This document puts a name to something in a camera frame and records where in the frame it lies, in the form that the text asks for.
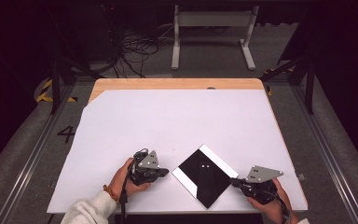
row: dark wall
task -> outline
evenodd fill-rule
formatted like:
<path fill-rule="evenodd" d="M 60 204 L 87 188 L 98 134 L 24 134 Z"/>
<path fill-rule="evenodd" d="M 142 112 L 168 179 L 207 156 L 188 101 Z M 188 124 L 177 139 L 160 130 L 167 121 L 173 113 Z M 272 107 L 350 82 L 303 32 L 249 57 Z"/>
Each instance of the dark wall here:
<path fill-rule="evenodd" d="M 316 61 L 316 75 L 358 150 L 358 2 L 345 8 Z"/>
<path fill-rule="evenodd" d="M 34 90 L 47 75 L 34 22 L 17 3 L 0 1 L 0 153 L 36 107 Z"/>

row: person's left hand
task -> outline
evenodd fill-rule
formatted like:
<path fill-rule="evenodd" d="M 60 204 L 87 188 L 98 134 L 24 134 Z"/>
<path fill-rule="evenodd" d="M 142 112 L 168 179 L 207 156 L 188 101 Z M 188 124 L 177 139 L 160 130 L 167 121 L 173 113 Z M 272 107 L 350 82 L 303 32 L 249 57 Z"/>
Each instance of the person's left hand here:
<path fill-rule="evenodd" d="M 124 179 L 126 178 L 128 168 L 130 164 L 132 163 L 133 158 L 128 158 L 126 163 L 122 167 L 120 167 L 115 176 L 113 176 L 112 181 L 109 184 L 109 189 L 111 192 L 117 195 L 118 198 L 120 198 L 120 193 L 123 188 Z M 132 181 L 127 180 L 126 184 L 126 191 L 127 191 L 127 197 L 130 197 L 133 193 L 144 191 L 150 187 L 150 183 L 144 183 L 140 186 L 136 186 L 132 183 Z"/>

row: white tabletop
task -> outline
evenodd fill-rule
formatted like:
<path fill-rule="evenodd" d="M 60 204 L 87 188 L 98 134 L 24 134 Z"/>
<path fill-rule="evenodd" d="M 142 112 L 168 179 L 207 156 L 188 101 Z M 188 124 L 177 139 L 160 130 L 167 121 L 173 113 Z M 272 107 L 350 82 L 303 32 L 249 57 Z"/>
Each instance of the white tabletop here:
<path fill-rule="evenodd" d="M 92 198 L 142 148 L 156 150 L 160 167 L 171 172 L 203 144 L 241 178 L 253 165 L 283 171 L 279 180 L 293 209 L 308 209 L 264 90 L 116 90 L 103 92 L 84 109 L 48 213 L 65 213 L 78 199 Z M 126 209 L 129 214 L 257 212 L 231 186 L 205 209 L 171 173 L 131 196 Z"/>

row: white metal stand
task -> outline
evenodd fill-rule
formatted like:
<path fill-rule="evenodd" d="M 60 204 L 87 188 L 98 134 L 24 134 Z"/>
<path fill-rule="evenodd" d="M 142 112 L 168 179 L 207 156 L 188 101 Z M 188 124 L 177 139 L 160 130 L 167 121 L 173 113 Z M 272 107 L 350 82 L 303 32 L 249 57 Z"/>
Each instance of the white metal stand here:
<path fill-rule="evenodd" d="M 253 11 L 179 11 L 175 6 L 174 14 L 174 43 L 172 53 L 172 70 L 179 69 L 180 39 L 179 27 L 181 26 L 246 26 L 247 33 L 244 39 L 240 39 L 243 55 L 249 70 L 255 70 L 249 41 L 255 26 L 258 7 Z"/>

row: black square object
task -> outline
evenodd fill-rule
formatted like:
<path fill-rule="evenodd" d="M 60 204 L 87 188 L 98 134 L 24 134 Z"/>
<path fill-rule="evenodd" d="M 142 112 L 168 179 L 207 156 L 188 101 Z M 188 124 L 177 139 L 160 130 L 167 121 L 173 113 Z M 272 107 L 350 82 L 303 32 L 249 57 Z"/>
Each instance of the black square object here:
<path fill-rule="evenodd" d="M 180 164 L 179 168 L 197 186 L 197 199 L 206 208 L 230 185 L 229 176 L 199 149 Z"/>

